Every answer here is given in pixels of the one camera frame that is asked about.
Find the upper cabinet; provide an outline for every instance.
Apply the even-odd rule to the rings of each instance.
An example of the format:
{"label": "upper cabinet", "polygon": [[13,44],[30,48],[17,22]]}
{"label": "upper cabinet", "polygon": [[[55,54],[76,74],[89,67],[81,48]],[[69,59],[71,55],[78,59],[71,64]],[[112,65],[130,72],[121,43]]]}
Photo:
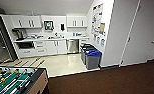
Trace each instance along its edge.
{"label": "upper cabinet", "polygon": [[19,15],[10,15],[14,28],[22,28],[21,19]]}
{"label": "upper cabinet", "polygon": [[87,27],[87,17],[67,16],[67,27]]}
{"label": "upper cabinet", "polygon": [[14,28],[41,28],[40,16],[11,15]]}

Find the stainless steel dishwasher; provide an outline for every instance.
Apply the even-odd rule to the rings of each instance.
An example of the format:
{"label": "stainless steel dishwasher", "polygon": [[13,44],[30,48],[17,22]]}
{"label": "stainless steel dishwasher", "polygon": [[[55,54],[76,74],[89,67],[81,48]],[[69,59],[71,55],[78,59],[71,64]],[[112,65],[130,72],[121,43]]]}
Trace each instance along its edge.
{"label": "stainless steel dishwasher", "polygon": [[67,40],[68,53],[79,52],[79,39],[68,39]]}

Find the foosball table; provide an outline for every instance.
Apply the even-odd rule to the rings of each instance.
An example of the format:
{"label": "foosball table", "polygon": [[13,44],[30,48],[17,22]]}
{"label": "foosball table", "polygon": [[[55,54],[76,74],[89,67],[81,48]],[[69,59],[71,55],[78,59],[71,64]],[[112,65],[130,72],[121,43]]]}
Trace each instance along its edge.
{"label": "foosball table", "polygon": [[45,68],[0,67],[0,94],[48,94]]}

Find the ceiling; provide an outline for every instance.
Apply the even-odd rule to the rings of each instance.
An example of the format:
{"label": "ceiling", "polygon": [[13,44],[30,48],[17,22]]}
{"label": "ceiling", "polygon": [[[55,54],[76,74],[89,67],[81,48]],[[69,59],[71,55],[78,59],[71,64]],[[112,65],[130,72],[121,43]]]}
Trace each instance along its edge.
{"label": "ceiling", "polygon": [[94,0],[0,0],[6,14],[86,15]]}

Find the faucet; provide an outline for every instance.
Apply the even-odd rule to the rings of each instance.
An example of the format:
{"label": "faucet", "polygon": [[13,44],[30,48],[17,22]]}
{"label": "faucet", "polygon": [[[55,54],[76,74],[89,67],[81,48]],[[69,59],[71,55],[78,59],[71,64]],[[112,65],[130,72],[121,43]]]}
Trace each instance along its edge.
{"label": "faucet", "polygon": [[55,33],[55,36],[57,36],[58,34],[57,33]]}

